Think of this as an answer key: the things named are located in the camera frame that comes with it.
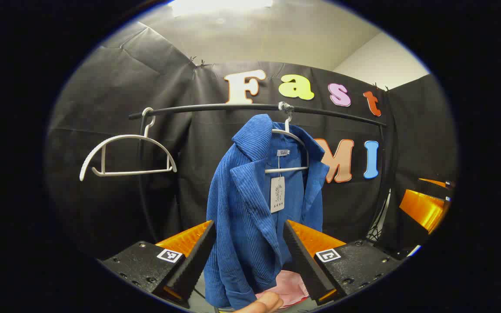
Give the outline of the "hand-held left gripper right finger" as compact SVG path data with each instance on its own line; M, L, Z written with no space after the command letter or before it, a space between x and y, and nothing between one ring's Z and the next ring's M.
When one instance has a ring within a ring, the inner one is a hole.
M284 241L317 305L359 293L403 262L366 240L344 243L292 220L285 221Z

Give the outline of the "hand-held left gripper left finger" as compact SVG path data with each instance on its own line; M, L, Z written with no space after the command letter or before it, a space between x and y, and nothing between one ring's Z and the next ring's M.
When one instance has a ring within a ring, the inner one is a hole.
M99 265L144 295L189 309L216 237L216 223L207 220L157 243L136 240Z

